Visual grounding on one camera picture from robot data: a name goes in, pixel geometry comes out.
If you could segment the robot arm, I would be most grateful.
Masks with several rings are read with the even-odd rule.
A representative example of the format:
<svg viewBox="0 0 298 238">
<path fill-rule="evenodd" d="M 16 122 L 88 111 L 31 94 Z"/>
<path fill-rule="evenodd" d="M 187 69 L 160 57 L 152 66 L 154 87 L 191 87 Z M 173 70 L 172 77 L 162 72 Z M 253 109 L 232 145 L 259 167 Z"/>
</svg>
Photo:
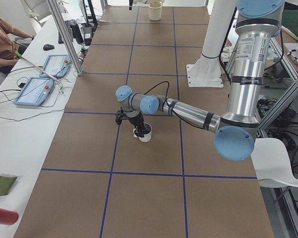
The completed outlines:
<svg viewBox="0 0 298 238">
<path fill-rule="evenodd" d="M 193 104 L 166 94 L 136 93 L 129 86 L 116 90 L 120 109 L 115 121 L 128 120 L 133 135 L 142 142 L 151 138 L 152 127 L 144 115 L 163 112 L 198 129 L 213 132 L 215 150 L 231 161 L 242 161 L 259 150 L 259 121 L 255 111 L 263 82 L 270 40 L 282 25 L 282 0 L 215 1 L 200 58 L 186 66 L 185 83 Z M 220 58 L 232 19 L 238 35 L 233 54 L 233 75 L 221 77 Z"/>
</svg>

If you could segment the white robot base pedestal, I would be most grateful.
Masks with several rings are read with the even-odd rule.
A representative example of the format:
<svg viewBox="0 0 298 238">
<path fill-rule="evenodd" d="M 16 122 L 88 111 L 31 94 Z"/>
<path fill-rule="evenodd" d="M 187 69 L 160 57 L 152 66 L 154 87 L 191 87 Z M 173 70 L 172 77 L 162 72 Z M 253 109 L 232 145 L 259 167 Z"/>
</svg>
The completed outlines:
<svg viewBox="0 0 298 238">
<path fill-rule="evenodd" d="M 221 51 L 226 43 L 236 4 L 235 0 L 214 1 L 201 56 L 195 64 L 186 65 L 189 87 L 223 87 Z"/>
</svg>

